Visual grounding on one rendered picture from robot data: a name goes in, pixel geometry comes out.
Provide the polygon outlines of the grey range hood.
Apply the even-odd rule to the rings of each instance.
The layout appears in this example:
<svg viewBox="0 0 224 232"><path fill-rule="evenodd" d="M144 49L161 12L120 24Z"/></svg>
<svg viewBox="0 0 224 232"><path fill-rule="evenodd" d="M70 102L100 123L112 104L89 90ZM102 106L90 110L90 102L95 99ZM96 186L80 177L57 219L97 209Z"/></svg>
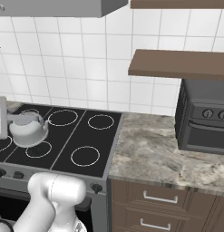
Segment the grey range hood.
<svg viewBox="0 0 224 232"><path fill-rule="evenodd" d="M0 16L104 17L129 0L0 0Z"/></svg>

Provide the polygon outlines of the black hob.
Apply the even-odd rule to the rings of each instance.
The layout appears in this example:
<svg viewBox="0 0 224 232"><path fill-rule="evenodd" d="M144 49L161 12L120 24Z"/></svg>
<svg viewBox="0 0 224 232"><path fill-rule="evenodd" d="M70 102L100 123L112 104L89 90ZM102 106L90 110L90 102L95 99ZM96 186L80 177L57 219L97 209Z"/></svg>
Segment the black hob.
<svg viewBox="0 0 224 232"><path fill-rule="evenodd" d="M100 178L109 159L122 115L114 111L24 104L16 114L34 111L48 121L47 138L32 148L19 148L12 138L0 140L0 169L24 177L39 169Z"/></svg>

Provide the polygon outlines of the brown wooden shelf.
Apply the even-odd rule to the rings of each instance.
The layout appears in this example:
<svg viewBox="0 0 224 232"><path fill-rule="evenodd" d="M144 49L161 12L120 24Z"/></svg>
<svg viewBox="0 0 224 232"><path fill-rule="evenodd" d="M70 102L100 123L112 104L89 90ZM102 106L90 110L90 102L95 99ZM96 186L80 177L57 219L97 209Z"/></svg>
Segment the brown wooden shelf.
<svg viewBox="0 0 224 232"><path fill-rule="evenodd" d="M224 9L224 0L131 0L131 9Z"/></svg>
<svg viewBox="0 0 224 232"><path fill-rule="evenodd" d="M128 74L224 81L224 53L137 49Z"/></svg>

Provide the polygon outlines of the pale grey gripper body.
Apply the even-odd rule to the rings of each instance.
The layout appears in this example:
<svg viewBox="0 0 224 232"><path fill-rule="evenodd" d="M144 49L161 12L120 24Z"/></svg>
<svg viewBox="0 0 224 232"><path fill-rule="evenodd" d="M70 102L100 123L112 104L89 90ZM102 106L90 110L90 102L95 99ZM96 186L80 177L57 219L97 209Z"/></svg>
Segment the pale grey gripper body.
<svg viewBox="0 0 224 232"><path fill-rule="evenodd" d="M7 138L6 97L0 96L0 140Z"/></svg>

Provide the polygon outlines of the grey stove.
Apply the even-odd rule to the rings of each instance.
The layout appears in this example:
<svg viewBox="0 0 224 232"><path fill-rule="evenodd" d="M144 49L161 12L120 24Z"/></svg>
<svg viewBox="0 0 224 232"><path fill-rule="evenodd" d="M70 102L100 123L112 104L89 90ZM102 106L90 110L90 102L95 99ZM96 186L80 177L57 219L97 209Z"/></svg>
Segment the grey stove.
<svg viewBox="0 0 224 232"><path fill-rule="evenodd" d="M9 102L7 104L8 111L16 114L15 110L24 104L31 103ZM112 150L102 177L96 178L80 174L44 169L31 171L24 179L14 179L12 177L3 176L0 178L0 218L7 220L10 223L14 223L21 216L30 200L30 195L27 192L28 180L35 173L51 172L54 174L73 176L85 182L86 197L92 199L92 204L87 212L76 210L76 215L85 224L88 232L110 232L110 200L108 192L111 190L111 185L108 181L108 173L124 117L123 113L119 113L122 115L122 117L120 119L113 141ZM91 188L93 183L100 184L102 186L102 192L95 194Z"/></svg>

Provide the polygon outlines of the brown cupboard door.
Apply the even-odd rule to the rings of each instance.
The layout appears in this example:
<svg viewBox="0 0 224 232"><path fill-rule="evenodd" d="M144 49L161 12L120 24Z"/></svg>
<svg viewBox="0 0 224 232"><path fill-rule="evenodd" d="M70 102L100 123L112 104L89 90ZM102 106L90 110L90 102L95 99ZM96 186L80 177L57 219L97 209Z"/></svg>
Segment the brown cupboard door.
<svg viewBox="0 0 224 232"><path fill-rule="evenodd" d="M212 209L205 232L224 232L224 197Z"/></svg>

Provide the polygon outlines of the dark grey toaster oven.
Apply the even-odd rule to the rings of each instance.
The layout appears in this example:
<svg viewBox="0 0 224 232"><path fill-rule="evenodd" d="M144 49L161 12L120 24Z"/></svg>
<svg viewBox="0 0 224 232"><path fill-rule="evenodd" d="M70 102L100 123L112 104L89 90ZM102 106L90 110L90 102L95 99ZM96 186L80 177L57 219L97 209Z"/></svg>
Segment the dark grey toaster oven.
<svg viewBox="0 0 224 232"><path fill-rule="evenodd" d="M213 110L209 119L204 110ZM175 112L175 136L180 150L224 155L224 82L182 79Z"/></svg>

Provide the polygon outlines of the brown drawer front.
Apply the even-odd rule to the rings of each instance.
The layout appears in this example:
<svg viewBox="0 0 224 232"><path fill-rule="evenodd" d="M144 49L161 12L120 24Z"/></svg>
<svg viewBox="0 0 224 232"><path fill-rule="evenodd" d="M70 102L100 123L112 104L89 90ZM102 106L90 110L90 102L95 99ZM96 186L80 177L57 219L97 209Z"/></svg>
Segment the brown drawer front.
<svg viewBox="0 0 224 232"><path fill-rule="evenodd" d="M112 203L112 223L116 230L126 232L168 232L160 229L142 227L140 219L147 224L166 227L171 224L170 232L203 232L206 219L182 217L160 211L132 208L120 203Z"/></svg>
<svg viewBox="0 0 224 232"><path fill-rule="evenodd" d="M175 188L164 188L130 181L113 180L112 188L112 198L116 202L147 209L161 208L163 210L191 214L197 217L208 215L219 201L219 197L210 194ZM174 199L175 196L178 196L178 203L171 204L145 199L143 197L144 190L147 190L148 196L156 198Z"/></svg>

